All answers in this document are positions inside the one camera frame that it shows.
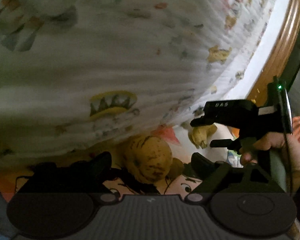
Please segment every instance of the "wooden bed frame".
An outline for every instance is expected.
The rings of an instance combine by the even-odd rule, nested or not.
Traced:
[[[285,22],[263,70],[247,99],[263,106],[267,100],[267,85],[274,76],[280,77],[296,44],[300,30],[300,0],[290,0]]]

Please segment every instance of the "cartoon eye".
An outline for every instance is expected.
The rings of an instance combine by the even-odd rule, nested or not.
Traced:
[[[187,192],[190,193],[192,191],[191,187],[186,183],[181,183],[181,187]]]
[[[117,190],[117,189],[115,189],[115,188],[111,188],[111,189],[109,189],[117,198],[120,198],[120,196],[121,196],[121,194],[120,194],[120,192]]]

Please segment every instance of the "yellow plush toy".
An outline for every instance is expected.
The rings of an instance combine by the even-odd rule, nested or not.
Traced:
[[[205,149],[208,146],[208,137],[213,135],[217,131],[215,124],[195,127],[191,134],[189,134],[189,139],[194,143],[194,145]]]
[[[168,174],[173,179],[183,171],[182,162],[172,158],[168,143],[159,137],[132,137],[122,144],[122,150],[123,165],[141,183],[153,184]]]

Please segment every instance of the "hand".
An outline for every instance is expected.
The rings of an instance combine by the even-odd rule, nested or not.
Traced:
[[[296,192],[300,187],[300,143],[298,140],[292,136],[291,134],[287,135],[288,145],[289,145],[289,153],[291,159],[291,168],[292,168],[292,181],[293,181],[293,192]],[[287,147],[285,145],[284,135],[282,133],[269,132],[265,136],[263,136],[260,140],[258,140],[253,145],[257,150],[269,150],[270,148],[280,149],[281,151],[281,159],[283,165],[287,168],[288,166],[288,158],[287,158]],[[246,152],[244,148],[240,149],[240,154],[242,154],[240,158],[240,163],[242,165],[246,165],[250,162],[257,162],[253,159],[251,153]]]

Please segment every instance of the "white blanket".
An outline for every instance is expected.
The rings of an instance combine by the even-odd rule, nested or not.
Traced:
[[[244,75],[275,0],[0,0],[0,159],[192,118]]]

